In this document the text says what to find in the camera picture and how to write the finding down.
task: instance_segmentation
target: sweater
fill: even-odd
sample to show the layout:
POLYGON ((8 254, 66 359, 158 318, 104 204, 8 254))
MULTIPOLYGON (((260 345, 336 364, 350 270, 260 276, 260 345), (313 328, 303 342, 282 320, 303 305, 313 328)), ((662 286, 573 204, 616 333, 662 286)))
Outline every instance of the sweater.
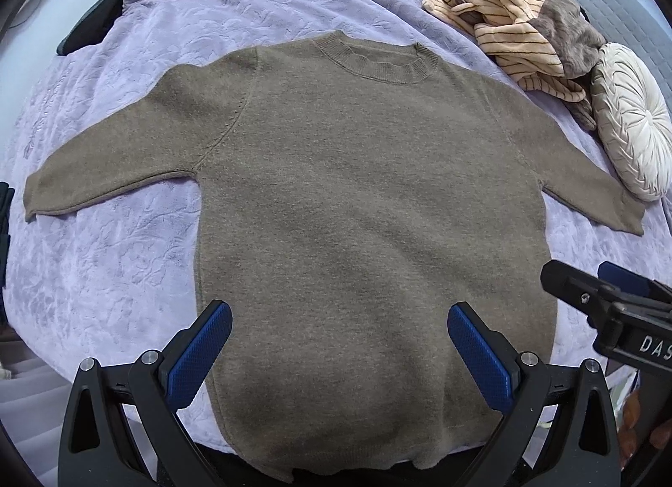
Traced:
POLYGON ((466 300, 547 360, 542 190, 643 234, 644 208, 511 87, 343 33, 178 65, 29 176, 26 220, 197 180, 197 308, 233 332, 206 386, 262 472, 430 468, 498 420, 446 330, 466 300))
POLYGON ((523 90, 566 101, 595 130, 587 93, 573 81, 589 74, 606 43, 575 0, 422 0, 424 9, 475 37, 523 90))

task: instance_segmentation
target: metal screw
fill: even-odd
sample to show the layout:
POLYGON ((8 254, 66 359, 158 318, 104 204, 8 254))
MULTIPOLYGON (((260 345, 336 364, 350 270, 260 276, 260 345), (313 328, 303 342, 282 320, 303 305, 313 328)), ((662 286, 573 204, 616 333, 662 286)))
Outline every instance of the metal screw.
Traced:
POLYGON ((591 373, 597 373, 600 370, 599 367, 599 362, 597 360, 593 360, 592 358, 588 358, 586 360, 586 369, 591 372, 591 373))
POLYGON ((536 366, 539 363, 539 358, 534 353, 523 353, 520 355, 520 359, 527 366, 536 366))
POLYGON ((88 372, 95 365, 93 358, 84 358, 82 362, 79 363, 79 368, 82 372, 88 372))
POLYGON ((156 362, 158 359, 159 359, 159 353, 157 353, 156 351, 147 351, 142 355, 142 358, 140 360, 142 360, 143 364, 147 364, 149 366, 154 362, 156 362))

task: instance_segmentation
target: crew neckline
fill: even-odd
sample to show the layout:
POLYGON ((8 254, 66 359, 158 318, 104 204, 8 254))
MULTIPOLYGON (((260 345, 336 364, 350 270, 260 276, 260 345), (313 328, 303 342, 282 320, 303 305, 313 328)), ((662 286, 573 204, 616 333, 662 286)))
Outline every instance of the crew neckline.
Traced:
POLYGON ((419 43, 390 45, 371 40, 354 39, 341 31, 314 38, 313 41, 321 52, 346 70, 364 78, 387 83, 419 83, 432 75, 439 60, 438 55, 419 43), (365 55, 355 53, 352 47, 362 47, 365 50, 376 50, 377 52, 414 55, 415 59, 401 65, 391 62, 375 62, 365 55))

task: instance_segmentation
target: gray cushion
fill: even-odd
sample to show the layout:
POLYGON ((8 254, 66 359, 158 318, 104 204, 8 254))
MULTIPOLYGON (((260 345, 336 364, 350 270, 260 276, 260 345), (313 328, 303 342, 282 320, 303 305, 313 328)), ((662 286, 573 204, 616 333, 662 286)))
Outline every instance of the gray cushion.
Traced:
POLYGON ((637 0, 576 0, 608 42, 626 45, 644 61, 672 113, 672 39, 637 0))

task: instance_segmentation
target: white object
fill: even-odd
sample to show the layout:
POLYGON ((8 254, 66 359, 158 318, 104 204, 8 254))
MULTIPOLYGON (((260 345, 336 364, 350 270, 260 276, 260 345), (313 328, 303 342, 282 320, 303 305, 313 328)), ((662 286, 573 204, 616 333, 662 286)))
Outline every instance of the white object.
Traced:
POLYGON ((607 43, 593 70, 593 115, 618 176, 643 201, 672 183, 672 124, 663 93, 633 50, 607 43))

